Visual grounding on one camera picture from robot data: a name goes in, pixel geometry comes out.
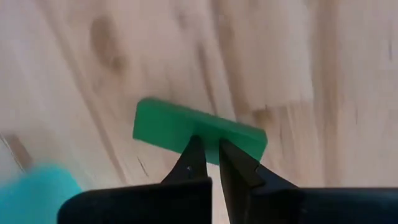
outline wood grain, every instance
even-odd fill
[[[85,189],[159,182],[178,154],[131,137],[156,96],[264,128],[300,186],[396,186],[393,0],[3,0],[0,131]],[[227,223],[218,168],[215,223]]]

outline light wood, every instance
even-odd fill
[[[267,131],[300,186],[396,186],[393,0],[3,0],[0,131],[84,189],[162,180],[178,154],[132,139],[156,96]],[[218,168],[214,222],[227,223]]]

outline teal object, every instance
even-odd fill
[[[0,188],[0,223],[56,224],[58,209],[80,192],[67,170],[57,166],[32,169]]]

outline green plastic piece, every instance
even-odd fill
[[[230,140],[257,161],[267,145],[267,136],[262,129],[155,98],[138,102],[134,139],[182,153],[193,135],[202,138],[207,162],[216,165],[219,164],[218,144],[221,138]]]

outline blurred teal object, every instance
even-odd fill
[[[32,169],[19,180],[0,188],[0,223],[57,223],[61,205],[81,188],[65,169]]]

